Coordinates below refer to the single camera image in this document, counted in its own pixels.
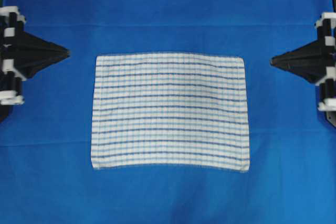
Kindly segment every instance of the table surface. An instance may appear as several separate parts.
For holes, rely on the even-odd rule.
[[[335,223],[336,129],[313,85],[269,59],[316,39],[331,0],[5,0],[71,57],[24,83],[0,124],[1,223]],[[149,165],[93,170],[97,55],[189,51],[246,65],[247,173]]]

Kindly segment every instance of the white towel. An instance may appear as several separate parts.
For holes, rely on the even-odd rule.
[[[94,168],[184,164],[249,169],[244,62],[177,52],[97,57]]]

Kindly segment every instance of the towel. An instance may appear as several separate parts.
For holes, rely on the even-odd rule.
[[[244,61],[179,52],[96,61],[91,162],[249,169]]]

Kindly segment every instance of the cloth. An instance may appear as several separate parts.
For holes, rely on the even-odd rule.
[[[247,171],[244,62],[186,53],[99,56],[94,168],[186,164]]]
[[[314,86],[271,57],[316,39],[331,0],[5,0],[25,30],[71,51],[23,83],[0,124],[0,223],[336,223],[336,131]],[[250,168],[92,168],[97,55],[242,57]]]

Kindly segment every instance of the blue fabric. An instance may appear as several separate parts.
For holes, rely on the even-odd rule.
[[[71,58],[24,83],[0,124],[0,223],[335,223],[336,130],[314,86],[269,59],[315,40],[331,0],[5,0]],[[93,170],[98,54],[192,51],[246,63],[251,166]]]

